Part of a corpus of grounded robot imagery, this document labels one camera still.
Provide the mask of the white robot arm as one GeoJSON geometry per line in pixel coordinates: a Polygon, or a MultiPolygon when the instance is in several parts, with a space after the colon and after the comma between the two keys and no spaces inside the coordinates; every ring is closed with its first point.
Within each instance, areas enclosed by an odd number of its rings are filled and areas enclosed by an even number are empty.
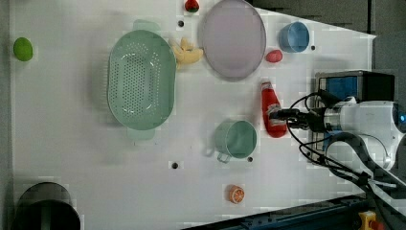
{"type": "Polygon", "coordinates": [[[395,102],[359,102],[319,97],[320,105],[301,110],[270,105],[264,120],[271,127],[302,129],[314,138],[299,141],[311,163],[372,192],[396,210],[405,205],[405,179],[396,171],[405,146],[405,114],[395,102]]]}

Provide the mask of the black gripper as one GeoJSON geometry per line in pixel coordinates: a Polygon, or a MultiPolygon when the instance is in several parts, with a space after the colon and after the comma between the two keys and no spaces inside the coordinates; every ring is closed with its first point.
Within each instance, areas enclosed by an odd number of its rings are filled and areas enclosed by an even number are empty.
{"type": "Polygon", "coordinates": [[[310,129],[313,132],[325,132],[326,127],[324,124],[325,117],[324,108],[315,108],[309,112],[300,112],[296,108],[279,109],[270,113],[271,118],[291,118],[297,117],[297,123],[292,121],[283,121],[277,119],[271,119],[271,127],[291,127],[301,128],[304,130],[310,129]]]}

